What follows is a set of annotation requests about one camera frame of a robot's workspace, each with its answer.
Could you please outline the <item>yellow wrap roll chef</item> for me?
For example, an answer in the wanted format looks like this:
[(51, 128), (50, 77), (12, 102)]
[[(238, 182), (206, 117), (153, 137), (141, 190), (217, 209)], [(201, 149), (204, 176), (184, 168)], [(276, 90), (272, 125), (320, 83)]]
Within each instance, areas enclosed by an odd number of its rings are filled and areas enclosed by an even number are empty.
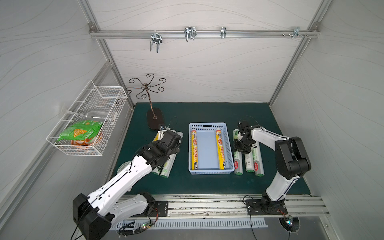
[(225, 160), (225, 153), (224, 153), (224, 146), (223, 146), (222, 131), (220, 129), (217, 129), (215, 131), (215, 135), (216, 135), (216, 143), (217, 143), (217, 150), (218, 150), (219, 169), (225, 170), (226, 160)]

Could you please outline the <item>yellow wrap roll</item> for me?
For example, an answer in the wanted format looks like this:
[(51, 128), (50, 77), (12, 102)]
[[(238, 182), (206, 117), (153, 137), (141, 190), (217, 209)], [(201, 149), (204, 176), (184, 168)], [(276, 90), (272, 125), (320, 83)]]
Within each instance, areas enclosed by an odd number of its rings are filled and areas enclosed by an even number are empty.
[(191, 169), (193, 171), (199, 169), (197, 131), (195, 129), (192, 129), (191, 131)]
[(163, 135), (164, 135), (164, 130), (158, 131), (155, 138), (153, 139), (153, 142), (161, 140), (163, 138)]

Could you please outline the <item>blue plastic basket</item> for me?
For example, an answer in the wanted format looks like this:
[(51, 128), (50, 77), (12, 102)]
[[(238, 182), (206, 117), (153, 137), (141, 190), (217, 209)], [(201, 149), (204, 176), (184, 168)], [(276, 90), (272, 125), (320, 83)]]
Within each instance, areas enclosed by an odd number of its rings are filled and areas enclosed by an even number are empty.
[[(197, 131), (198, 170), (191, 169), (191, 131)], [(215, 131), (222, 131), (226, 169), (219, 169), (218, 150)], [(235, 170), (229, 133), (226, 123), (190, 123), (189, 124), (189, 172), (191, 175), (230, 174)]]

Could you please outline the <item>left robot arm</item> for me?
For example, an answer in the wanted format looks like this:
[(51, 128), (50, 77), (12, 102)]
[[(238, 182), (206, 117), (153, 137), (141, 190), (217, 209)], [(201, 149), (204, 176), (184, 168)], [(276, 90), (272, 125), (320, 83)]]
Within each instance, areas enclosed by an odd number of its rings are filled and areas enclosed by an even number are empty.
[(148, 216), (155, 203), (150, 194), (137, 194), (127, 201), (118, 201), (140, 179), (177, 154), (182, 141), (179, 133), (165, 131), (162, 138), (137, 150), (130, 164), (102, 187), (89, 195), (77, 195), (73, 200), (74, 232), (86, 240), (100, 240), (115, 223), (136, 215)]

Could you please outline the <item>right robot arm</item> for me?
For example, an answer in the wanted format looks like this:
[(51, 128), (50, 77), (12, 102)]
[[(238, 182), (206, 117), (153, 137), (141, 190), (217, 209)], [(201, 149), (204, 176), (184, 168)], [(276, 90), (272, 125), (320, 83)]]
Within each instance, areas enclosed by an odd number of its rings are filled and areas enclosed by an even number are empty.
[(264, 211), (283, 206), (293, 184), (312, 168), (302, 139), (282, 136), (259, 125), (251, 126), (247, 121), (240, 121), (238, 129), (242, 138), (234, 141), (235, 150), (249, 154), (261, 143), (275, 151), (277, 173), (263, 194), (260, 206)]

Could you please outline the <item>white green grape wrap roll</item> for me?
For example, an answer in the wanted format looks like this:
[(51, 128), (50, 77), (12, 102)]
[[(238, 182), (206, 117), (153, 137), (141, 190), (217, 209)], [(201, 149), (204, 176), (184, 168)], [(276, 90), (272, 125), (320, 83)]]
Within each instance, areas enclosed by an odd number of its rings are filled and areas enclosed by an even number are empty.
[(239, 141), (239, 130), (233, 130), (233, 138), (234, 138), (234, 164), (235, 164), (235, 175), (243, 174), (243, 158), (242, 153), (238, 151), (238, 141)]

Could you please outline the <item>white patterned round fan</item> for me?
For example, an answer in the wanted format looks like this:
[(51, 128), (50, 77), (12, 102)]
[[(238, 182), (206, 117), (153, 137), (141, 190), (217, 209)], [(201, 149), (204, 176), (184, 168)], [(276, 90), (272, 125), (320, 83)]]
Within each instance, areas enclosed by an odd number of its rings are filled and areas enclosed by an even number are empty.
[(126, 167), (129, 167), (131, 165), (131, 161), (125, 162), (121, 164), (117, 170), (117, 174), (119, 174), (121, 171), (123, 171)]

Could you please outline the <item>orange snack bag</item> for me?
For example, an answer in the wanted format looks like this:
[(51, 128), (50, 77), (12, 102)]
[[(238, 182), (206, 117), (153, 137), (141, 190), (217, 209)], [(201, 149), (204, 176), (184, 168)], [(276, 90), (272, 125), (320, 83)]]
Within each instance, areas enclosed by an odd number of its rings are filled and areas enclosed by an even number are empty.
[(92, 139), (85, 139), (84, 141), (70, 141), (72, 146), (93, 146), (94, 143), (98, 143), (102, 140), (103, 134), (99, 133)]

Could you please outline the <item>white vent strip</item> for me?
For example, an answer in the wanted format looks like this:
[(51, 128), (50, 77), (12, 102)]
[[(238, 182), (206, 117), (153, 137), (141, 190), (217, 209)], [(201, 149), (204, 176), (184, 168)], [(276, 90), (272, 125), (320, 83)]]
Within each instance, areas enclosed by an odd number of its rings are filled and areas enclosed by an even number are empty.
[(160, 219), (152, 230), (267, 228), (264, 218)]

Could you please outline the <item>metal double hook left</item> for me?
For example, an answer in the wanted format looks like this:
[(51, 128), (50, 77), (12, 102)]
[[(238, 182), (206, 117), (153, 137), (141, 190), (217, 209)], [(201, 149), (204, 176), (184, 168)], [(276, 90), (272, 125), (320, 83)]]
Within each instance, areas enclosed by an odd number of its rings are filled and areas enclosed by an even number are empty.
[(153, 33), (151, 35), (151, 41), (150, 41), (150, 52), (153, 50), (154, 46), (156, 46), (156, 53), (158, 53), (162, 42), (163, 42), (163, 37), (156, 32)]

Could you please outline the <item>metal double hook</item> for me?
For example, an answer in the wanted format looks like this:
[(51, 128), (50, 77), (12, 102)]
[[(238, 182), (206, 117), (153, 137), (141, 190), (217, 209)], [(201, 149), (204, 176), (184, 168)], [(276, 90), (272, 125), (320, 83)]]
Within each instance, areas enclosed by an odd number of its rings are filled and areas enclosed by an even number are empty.
[(156, 32), (153, 33), (151, 35), (151, 41), (150, 41), (150, 52), (153, 50), (154, 46), (156, 46), (156, 53), (158, 53), (162, 42), (163, 42), (163, 37)]
[(189, 40), (194, 41), (196, 36), (197, 36), (196, 28), (195, 27), (185, 28), (184, 29), (184, 35), (185, 35), (186, 42), (188, 42)]

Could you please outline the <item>metal single hook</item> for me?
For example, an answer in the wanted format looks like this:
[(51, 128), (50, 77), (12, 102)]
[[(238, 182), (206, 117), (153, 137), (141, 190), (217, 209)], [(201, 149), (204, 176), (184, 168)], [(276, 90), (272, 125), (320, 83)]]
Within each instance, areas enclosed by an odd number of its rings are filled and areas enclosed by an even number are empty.
[(222, 27), (221, 28), (221, 39), (225, 39), (226, 38), (226, 31), (227, 31), (226, 27)]

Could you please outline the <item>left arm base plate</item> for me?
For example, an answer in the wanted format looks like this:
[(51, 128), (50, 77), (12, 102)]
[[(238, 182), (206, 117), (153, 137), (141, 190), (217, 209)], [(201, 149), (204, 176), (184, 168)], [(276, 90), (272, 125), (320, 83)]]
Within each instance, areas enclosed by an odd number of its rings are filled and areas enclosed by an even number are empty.
[(142, 214), (133, 215), (131, 216), (131, 218), (145, 217), (145, 216), (149, 216), (150, 218), (167, 217), (168, 207), (169, 207), (168, 201), (154, 201), (148, 204), (147, 208), (144, 210)]

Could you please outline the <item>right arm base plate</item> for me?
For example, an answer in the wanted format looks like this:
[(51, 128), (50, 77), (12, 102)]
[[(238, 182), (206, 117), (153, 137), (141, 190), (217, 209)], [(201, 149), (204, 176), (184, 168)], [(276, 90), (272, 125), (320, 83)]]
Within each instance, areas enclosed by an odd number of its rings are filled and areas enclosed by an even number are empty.
[(285, 201), (244, 200), (247, 213), (250, 216), (287, 215), (288, 210)]

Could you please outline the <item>aluminium top rail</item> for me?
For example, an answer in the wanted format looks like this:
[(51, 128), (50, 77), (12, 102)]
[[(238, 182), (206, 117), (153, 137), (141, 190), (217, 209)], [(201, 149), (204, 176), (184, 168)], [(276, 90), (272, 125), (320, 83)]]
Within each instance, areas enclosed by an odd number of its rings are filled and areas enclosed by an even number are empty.
[[(227, 30), (225, 39), (274, 39), (283, 38), (282, 34), (288, 35), (293, 30)], [(156, 31), (98, 31), (90, 33), (93, 39), (146, 39)], [(196, 30), (196, 39), (221, 39), (221, 30)], [(308, 38), (317, 38), (321, 32), (311, 30), (300, 30), (302, 34), (308, 34)], [(163, 39), (184, 39), (183, 30), (157, 31)]]

